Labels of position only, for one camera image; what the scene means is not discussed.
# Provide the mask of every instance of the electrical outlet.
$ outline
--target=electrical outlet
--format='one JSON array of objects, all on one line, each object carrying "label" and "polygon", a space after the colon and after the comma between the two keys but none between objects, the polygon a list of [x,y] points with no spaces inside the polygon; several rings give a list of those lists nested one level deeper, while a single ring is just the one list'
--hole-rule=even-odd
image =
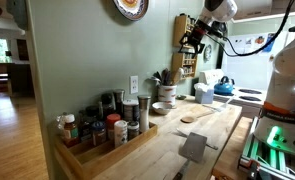
[{"label": "electrical outlet", "polygon": [[130,94],[138,93],[138,76],[130,76],[129,84]]}]

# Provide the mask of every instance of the cable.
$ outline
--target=cable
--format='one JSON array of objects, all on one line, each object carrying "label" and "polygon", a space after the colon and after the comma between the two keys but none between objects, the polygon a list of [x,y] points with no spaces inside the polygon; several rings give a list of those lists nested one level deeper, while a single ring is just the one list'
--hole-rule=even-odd
[{"label": "cable", "polygon": [[223,48],[223,51],[225,52],[225,54],[227,55],[227,56],[229,56],[229,57],[237,57],[238,55],[230,55],[230,54],[228,54],[227,52],[226,52],[226,50],[225,50],[225,48],[224,48],[224,44],[223,43],[220,43],[220,42],[218,42],[217,40],[215,40],[214,38],[212,38],[211,36],[209,36],[208,34],[205,34],[207,37],[209,37],[211,40],[213,40],[213,41],[215,41],[217,44],[219,44],[219,46],[221,47],[221,48]]},{"label": "cable", "polygon": [[231,44],[230,40],[227,38],[227,37],[223,37],[223,39],[226,41],[228,41],[228,43],[230,44],[232,50],[234,51],[234,53],[236,55],[229,55],[226,53],[225,49],[223,48],[224,52],[226,53],[227,56],[230,56],[230,57],[236,57],[236,56],[250,56],[250,55],[253,55],[253,54],[256,54],[258,52],[260,52],[261,50],[265,49],[267,46],[269,46],[277,37],[278,35],[281,33],[281,31],[283,30],[285,24],[286,24],[286,21],[287,21],[287,18],[288,18],[288,15],[290,13],[290,9],[291,9],[291,6],[294,4],[295,0],[290,0],[289,3],[288,3],[288,6],[286,8],[286,13],[285,13],[285,16],[283,18],[283,21],[279,27],[279,29],[277,30],[277,32],[275,33],[275,35],[262,47],[260,47],[259,49],[253,51],[253,52],[250,52],[250,53],[244,53],[244,54],[239,54],[235,51],[233,45]]}]

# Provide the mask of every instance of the stove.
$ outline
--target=stove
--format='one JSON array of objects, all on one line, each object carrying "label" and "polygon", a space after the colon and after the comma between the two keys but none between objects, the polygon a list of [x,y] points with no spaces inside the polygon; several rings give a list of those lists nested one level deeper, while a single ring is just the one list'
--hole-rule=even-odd
[{"label": "stove", "polygon": [[[221,69],[213,69],[200,72],[199,83],[207,84],[208,86],[214,86],[224,76]],[[260,108],[264,104],[266,99],[266,90],[252,89],[246,87],[237,86],[237,79],[235,79],[234,90],[231,95],[234,99],[230,104],[238,105],[242,107],[241,116],[252,118],[258,116]],[[214,100],[219,102],[226,102],[231,95],[219,95],[214,94]]]}]

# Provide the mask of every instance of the hardwood floor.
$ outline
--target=hardwood floor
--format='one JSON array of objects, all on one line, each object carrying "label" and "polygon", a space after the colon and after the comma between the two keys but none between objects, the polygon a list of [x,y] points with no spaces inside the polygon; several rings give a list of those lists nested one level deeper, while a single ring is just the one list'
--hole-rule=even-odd
[{"label": "hardwood floor", "polygon": [[35,99],[0,93],[0,179],[48,179]]}]

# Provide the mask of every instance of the small shelf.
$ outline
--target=small shelf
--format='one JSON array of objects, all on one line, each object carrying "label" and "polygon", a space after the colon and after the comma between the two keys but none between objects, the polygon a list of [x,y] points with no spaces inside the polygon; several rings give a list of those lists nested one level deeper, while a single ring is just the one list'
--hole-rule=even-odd
[{"label": "small shelf", "polygon": [[174,53],[172,58],[172,72],[176,72],[179,68],[184,69],[185,78],[195,77],[196,66],[197,66],[197,56],[194,59],[186,58],[186,53]]},{"label": "small shelf", "polygon": [[[191,32],[194,27],[193,24],[187,23],[187,16],[181,15],[175,18],[175,28],[174,28],[174,47],[181,47],[179,41],[184,36],[186,32]],[[192,46],[184,46],[184,48],[193,48]]]}]

